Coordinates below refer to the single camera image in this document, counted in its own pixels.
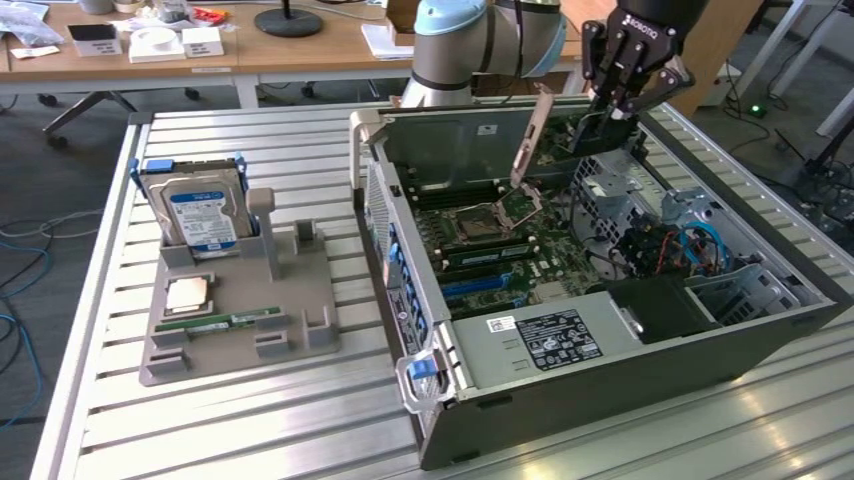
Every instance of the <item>warning label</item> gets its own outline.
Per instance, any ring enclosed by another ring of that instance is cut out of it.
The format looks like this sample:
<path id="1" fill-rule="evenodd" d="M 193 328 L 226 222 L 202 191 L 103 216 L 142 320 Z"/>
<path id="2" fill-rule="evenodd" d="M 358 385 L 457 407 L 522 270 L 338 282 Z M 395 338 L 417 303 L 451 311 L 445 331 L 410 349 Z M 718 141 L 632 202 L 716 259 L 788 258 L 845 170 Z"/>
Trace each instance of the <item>warning label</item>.
<path id="1" fill-rule="evenodd" d="M 576 310 L 517 322 L 534 365 L 541 370 L 584 362 L 602 356 L 588 325 Z"/>

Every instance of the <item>blue cable on floor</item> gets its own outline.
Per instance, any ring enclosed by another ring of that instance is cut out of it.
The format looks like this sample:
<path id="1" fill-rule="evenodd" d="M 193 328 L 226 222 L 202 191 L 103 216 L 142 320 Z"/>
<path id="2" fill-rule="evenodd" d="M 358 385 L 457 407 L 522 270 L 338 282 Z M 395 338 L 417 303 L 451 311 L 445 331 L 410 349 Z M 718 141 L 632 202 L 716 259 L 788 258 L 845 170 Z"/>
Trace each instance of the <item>blue cable on floor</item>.
<path id="1" fill-rule="evenodd" d="M 14 317 L 0 314 L 0 318 L 7 322 L 10 322 L 12 328 L 18 329 L 19 334 L 24 339 L 27 354 L 30 355 L 34 372 L 36 374 L 36 394 L 32 397 L 32 400 L 30 401 L 30 403 L 24 405 L 24 407 L 19 410 L 15 416 L 3 425 L 0 425 L 0 432 L 3 432 L 8 427 L 12 426 L 12 424 L 18 421 L 19 418 L 22 418 L 23 416 L 27 415 L 27 413 L 30 413 L 30 410 L 32 410 L 32 407 L 35 407 L 36 404 L 39 403 L 39 400 L 42 399 L 43 384 L 42 384 L 42 367 L 39 366 L 39 359 L 36 357 L 36 352 L 32 348 L 32 341 L 30 340 L 30 333 L 27 332 L 27 328 L 24 328 L 24 326 L 18 322 L 18 320 L 15 320 Z"/>
<path id="2" fill-rule="evenodd" d="M 6 293 L 6 294 L 0 295 L 0 298 L 10 298 L 10 297 L 18 295 L 19 293 L 22 293 L 30 287 L 32 287 L 36 284 L 36 282 L 39 280 L 42 280 L 42 278 L 47 275 L 48 270 L 51 269 L 51 254 L 48 253 L 47 250 L 43 250 L 40 248 L 19 247 L 18 245 L 11 245 L 11 244 L 4 243 L 4 242 L 0 242 L 0 247 L 8 248 L 10 250 L 20 250 L 20 251 L 24 251 L 24 252 L 35 252 L 35 253 L 40 254 L 44 257 L 44 265 L 42 266 L 42 272 L 39 272 L 39 275 L 36 275 L 34 277 L 34 279 L 30 280 L 30 282 L 27 282 L 24 284 L 24 286 L 20 287 L 18 290 L 15 290 L 12 293 Z"/>

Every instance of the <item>green circuit board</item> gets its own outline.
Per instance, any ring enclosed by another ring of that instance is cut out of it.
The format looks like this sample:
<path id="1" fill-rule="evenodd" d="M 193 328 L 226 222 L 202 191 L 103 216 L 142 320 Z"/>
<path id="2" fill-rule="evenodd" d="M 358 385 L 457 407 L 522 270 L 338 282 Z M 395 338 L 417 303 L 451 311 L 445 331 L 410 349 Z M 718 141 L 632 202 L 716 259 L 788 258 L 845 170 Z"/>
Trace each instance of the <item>green circuit board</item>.
<path id="1" fill-rule="evenodd" d="M 471 285 L 493 267 L 498 271 L 489 278 L 509 277 L 498 288 L 446 295 L 454 319 L 580 296 L 602 283 L 561 221 L 558 205 L 549 200 L 556 193 L 539 196 L 539 207 L 526 195 L 511 192 L 502 197 L 505 223 L 495 203 L 414 210 L 441 287 L 454 284 L 443 278 L 465 277 L 467 272 L 470 283 L 459 284 Z M 515 228 L 507 226 L 517 222 L 522 223 Z"/>

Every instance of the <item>hard drive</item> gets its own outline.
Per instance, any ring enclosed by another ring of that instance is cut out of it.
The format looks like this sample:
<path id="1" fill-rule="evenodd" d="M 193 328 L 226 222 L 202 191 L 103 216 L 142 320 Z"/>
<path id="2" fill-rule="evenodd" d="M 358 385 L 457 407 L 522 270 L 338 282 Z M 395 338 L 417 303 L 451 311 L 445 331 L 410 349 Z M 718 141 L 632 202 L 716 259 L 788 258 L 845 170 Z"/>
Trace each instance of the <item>hard drive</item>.
<path id="1" fill-rule="evenodd" d="M 179 163 L 149 160 L 131 177 L 155 212 L 165 244 L 187 245 L 195 258 L 229 255 L 255 235 L 246 206 L 243 158 Z"/>

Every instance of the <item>metal table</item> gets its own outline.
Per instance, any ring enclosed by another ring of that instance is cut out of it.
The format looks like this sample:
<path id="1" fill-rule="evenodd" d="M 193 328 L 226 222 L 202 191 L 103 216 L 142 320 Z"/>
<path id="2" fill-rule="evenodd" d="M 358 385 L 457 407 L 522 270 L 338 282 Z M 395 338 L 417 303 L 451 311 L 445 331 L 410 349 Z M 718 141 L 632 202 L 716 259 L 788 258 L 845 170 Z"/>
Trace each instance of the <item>metal table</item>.
<path id="1" fill-rule="evenodd" d="M 32 478 L 854 478 L 850 311 L 729 384 L 418 469 L 351 213 L 347 119 L 371 105 L 165 113 L 129 127 Z M 654 116 L 854 292 L 852 258 L 670 108 Z M 660 173 L 690 186 L 670 154 L 650 150 Z M 277 191 L 278 228 L 314 216 L 326 231 L 343 348 L 147 388 L 137 369 L 161 231 L 129 161 L 235 151 L 251 185 Z"/>

